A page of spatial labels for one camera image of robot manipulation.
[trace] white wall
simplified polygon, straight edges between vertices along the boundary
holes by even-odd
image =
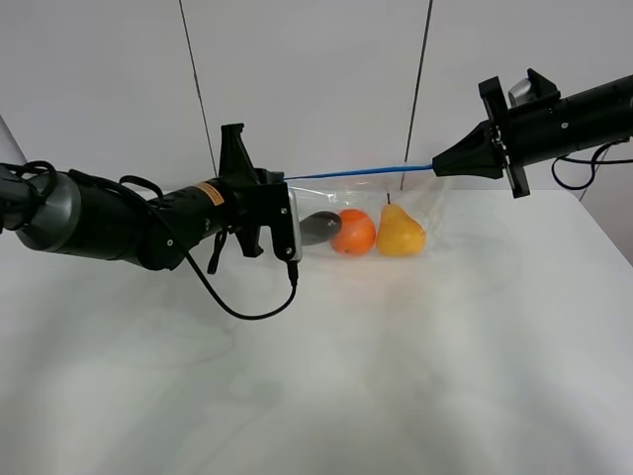
[[[402,163],[426,0],[185,0],[216,159],[245,122],[289,175]]]
[[[0,45],[0,114],[29,160],[213,176],[177,1],[3,0]]]
[[[425,163],[460,140],[486,111],[478,84],[499,76],[504,91],[532,67],[569,96],[631,74],[625,0],[441,0],[434,4],[409,162]],[[578,154],[589,158],[590,151]],[[562,163],[570,184],[588,169]],[[550,163],[528,168],[533,189],[556,189]],[[460,188],[508,188],[507,181],[464,177]]]

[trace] orange label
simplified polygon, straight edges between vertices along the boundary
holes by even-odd
[[[203,191],[205,195],[207,195],[209,199],[213,201],[214,205],[216,206],[221,205],[225,201],[225,199],[222,197],[218,189],[215,186],[210,185],[209,183],[203,182],[203,183],[198,183],[197,185],[194,185],[194,186],[198,188],[199,190]]]

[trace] pear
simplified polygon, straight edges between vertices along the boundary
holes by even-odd
[[[376,247],[383,255],[402,256],[418,254],[426,243],[422,226],[395,204],[383,208]]]

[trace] black object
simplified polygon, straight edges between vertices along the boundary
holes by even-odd
[[[600,146],[594,153],[593,156],[591,157],[591,160],[576,160],[575,158],[569,158],[568,156],[559,156],[558,158],[556,158],[553,162],[552,162],[552,177],[554,178],[554,181],[556,181],[556,183],[561,186],[562,188],[565,188],[566,190],[571,190],[571,191],[579,191],[579,190],[584,190],[586,188],[589,188],[591,186],[591,183],[593,183],[593,180],[595,180],[595,175],[597,174],[597,169],[599,166],[601,165],[620,165],[623,163],[633,163],[633,159],[628,159],[628,160],[609,160],[609,161],[604,161],[604,157],[606,156],[606,153],[609,151],[610,148],[612,148],[614,145],[619,145],[621,143],[627,143],[629,142],[629,139],[624,139],[618,142],[612,142],[612,143],[606,143],[603,146]],[[569,163],[580,163],[580,164],[584,164],[584,165],[589,165],[591,167],[591,175],[589,176],[589,179],[582,185],[569,185],[567,183],[565,183],[563,180],[561,180],[561,178],[558,176],[558,173],[556,173],[556,164],[559,161],[567,161]]]
[[[301,239],[294,195],[283,173],[254,168],[241,140],[243,124],[223,126],[220,175],[167,195],[150,181],[125,176],[119,183],[46,162],[0,164],[0,225],[17,231],[29,248],[107,260],[146,269],[174,269],[187,259],[203,285],[230,314],[259,320],[281,312],[296,295]],[[29,179],[23,175],[35,175]],[[146,201],[124,186],[152,190]],[[189,250],[218,233],[208,271],[215,273],[227,234],[247,257],[257,257],[262,226],[269,226],[275,255],[288,264],[292,292],[279,309],[245,316],[229,308],[205,278]]]
[[[299,223],[302,245],[315,245],[328,242],[334,238],[343,226],[343,221],[336,213],[319,211]]]
[[[507,108],[497,77],[479,85],[488,119],[433,158],[437,176],[503,176],[514,198],[529,195],[524,166],[633,134],[633,76],[561,99],[554,83],[528,69],[529,92]]]

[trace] table surface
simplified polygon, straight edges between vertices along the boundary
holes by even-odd
[[[2,473],[631,473],[633,268],[563,192],[444,216],[420,258],[307,256],[258,323],[184,265],[1,236]],[[289,291],[235,246],[213,280],[244,312]]]

